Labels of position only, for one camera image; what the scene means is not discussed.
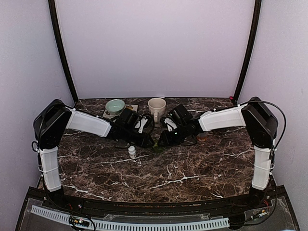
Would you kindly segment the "orange pill bottle grey cap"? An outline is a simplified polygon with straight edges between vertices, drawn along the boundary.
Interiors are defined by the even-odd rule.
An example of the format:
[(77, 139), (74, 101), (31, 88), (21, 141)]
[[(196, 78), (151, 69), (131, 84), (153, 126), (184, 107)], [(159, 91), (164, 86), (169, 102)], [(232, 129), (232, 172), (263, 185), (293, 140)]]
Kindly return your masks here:
[(206, 139), (207, 139), (207, 134), (205, 133), (200, 133), (196, 136), (196, 139), (199, 141), (199, 142), (205, 142)]

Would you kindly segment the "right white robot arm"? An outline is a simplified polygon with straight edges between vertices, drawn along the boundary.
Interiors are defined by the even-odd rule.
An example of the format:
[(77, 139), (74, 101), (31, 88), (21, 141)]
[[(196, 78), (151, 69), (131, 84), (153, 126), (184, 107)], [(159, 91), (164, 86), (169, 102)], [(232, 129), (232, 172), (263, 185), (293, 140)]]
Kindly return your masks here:
[(158, 146), (168, 147), (182, 144), (187, 137), (197, 136), (217, 129), (245, 128), (255, 154), (254, 174), (251, 186), (256, 189), (246, 197), (250, 209), (264, 201), (270, 174), (275, 165), (275, 152), (281, 141), (277, 137), (278, 119), (268, 106), (273, 103), (253, 97), (242, 104), (226, 108), (214, 108), (193, 116), (182, 104), (175, 107), (162, 119), (167, 127), (159, 137)]

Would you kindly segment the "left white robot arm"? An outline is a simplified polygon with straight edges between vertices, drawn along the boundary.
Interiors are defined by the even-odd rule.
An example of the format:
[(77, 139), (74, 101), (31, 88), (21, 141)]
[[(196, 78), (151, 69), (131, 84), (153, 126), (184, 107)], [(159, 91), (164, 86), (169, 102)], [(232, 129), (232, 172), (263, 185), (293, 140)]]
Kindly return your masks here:
[(68, 206), (68, 199), (58, 190), (61, 180), (58, 165), (58, 147), (66, 130), (85, 132), (109, 140), (123, 140), (129, 144), (151, 148), (154, 141), (144, 129), (153, 123), (150, 115), (139, 115), (124, 108), (113, 118), (94, 116), (53, 100), (34, 120), (35, 140), (31, 148), (38, 153), (39, 170), (43, 175), (46, 190), (52, 192), (49, 202), (58, 210)]

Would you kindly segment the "small white pill bottle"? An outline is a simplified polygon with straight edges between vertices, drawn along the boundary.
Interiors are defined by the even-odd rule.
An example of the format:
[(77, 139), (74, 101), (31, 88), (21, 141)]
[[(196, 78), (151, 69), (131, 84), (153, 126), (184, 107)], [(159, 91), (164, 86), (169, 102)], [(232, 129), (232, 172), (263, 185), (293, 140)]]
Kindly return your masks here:
[(129, 154), (130, 158), (135, 158), (136, 157), (136, 149), (135, 149), (134, 146), (131, 145), (128, 148), (128, 154)]

